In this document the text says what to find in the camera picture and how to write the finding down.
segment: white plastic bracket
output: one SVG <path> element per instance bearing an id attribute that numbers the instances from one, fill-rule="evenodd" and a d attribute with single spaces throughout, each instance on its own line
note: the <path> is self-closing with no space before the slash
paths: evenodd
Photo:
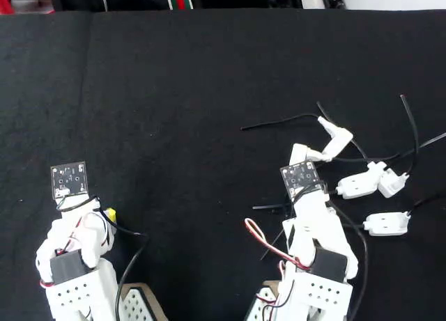
<path id="1" fill-rule="evenodd" d="M 296 272 L 293 300 L 303 304 L 346 315 L 353 287 L 307 272 Z"/>

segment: black fabric surface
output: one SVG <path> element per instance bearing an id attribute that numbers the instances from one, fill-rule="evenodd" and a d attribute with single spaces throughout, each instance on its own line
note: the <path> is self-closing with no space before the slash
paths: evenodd
<path id="1" fill-rule="evenodd" d="M 393 154 L 412 146 L 398 98 L 405 93 L 421 139 L 444 132 L 445 23 L 440 11 L 0 17 L 2 319 L 50 320 L 34 267 L 58 217 L 49 167 L 86 160 L 91 193 L 151 237 L 128 281 L 148 283 L 170 320 L 242 320 L 261 282 L 279 278 L 278 259 L 259 262 L 263 249 L 243 219 L 272 239 L 282 216 L 251 206 L 282 200 L 279 167 L 292 143 L 321 149 L 328 136 L 311 121 L 239 127 L 317 113 L 320 100 L 370 156 Z M 394 198 L 334 201 L 356 222 L 407 210 L 444 187 L 445 149 L 423 149 Z M 343 156 L 359 155 L 348 148 Z M 319 175 L 333 188 L 363 170 L 334 162 Z M 442 205 L 414 214 L 403 237 L 368 237 L 369 286 L 357 320 L 445 319 Z M 120 277 L 139 243 L 116 237 L 106 257 Z M 360 242 L 347 237 L 361 261 Z"/>

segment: circuit board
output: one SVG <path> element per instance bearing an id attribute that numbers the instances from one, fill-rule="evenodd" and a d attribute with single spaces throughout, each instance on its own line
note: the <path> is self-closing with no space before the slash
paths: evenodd
<path id="1" fill-rule="evenodd" d="M 88 194 L 85 162 L 61 164 L 51 167 L 53 199 Z"/>
<path id="2" fill-rule="evenodd" d="M 280 168 L 280 173 L 284 179 L 286 191 L 290 199 L 293 199 L 303 187 L 319 180 L 316 168 L 311 161 L 300 162 L 292 166 L 284 166 Z M 309 192 L 319 189 L 322 189 L 322 186 L 315 185 Z"/>

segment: white connector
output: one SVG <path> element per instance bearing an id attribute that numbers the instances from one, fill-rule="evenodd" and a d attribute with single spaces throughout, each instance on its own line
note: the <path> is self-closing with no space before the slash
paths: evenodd
<path id="1" fill-rule="evenodd" d="M 364 229 L 372 236 L 396 236 L 407 233 L 410 215 L 407 212 L 376 213 L 364 221 Z"/>
<path id="2" fill-rule="evenodd" d="M 345 128 L 338 127 L 328 120 L 318 117 L 318 122 L 325 128 L 332 140 L 323 149 L 322 154 L 327 155 L 331 159 L 336 157 L 353 139 L 353 134 Z"/>
<path id="3" fill-rule="evenodd" d="M 337 184 L 337 194 L 344 199 L 358 198 L 374 193 L 386 164 L 384 162 L 370 162 L 368 171 L 342 178 Z"/>
<path id="4" fill-rule="evenodd" d="M 398 176 L 392 169 L 388 169 L 381 176 L 378 190 L 384 197 L 390 198 L 404 188 L 408 178 L 409 175 L 407 173 Z"/>
<path id="5" fill-rule="evenodd" d="M 332 158 L 322 154 L 321 152 L 318 152 L 317 150 L 313 150 L 306 145 L 294 143 L 293 150 L 291 151 L 290 166 L 298 164 L 300 162 L 304 162 L 308 159 L 313 162 L 329 162 Z"/>

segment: yellow component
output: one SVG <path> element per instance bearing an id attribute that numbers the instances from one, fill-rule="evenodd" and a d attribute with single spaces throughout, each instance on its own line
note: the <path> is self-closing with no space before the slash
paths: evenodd
<path id="1" fill-rule="evenodd" d="M 116 211 L 113 208 L 107 208 L 107 216 L 116 223 Z"/>

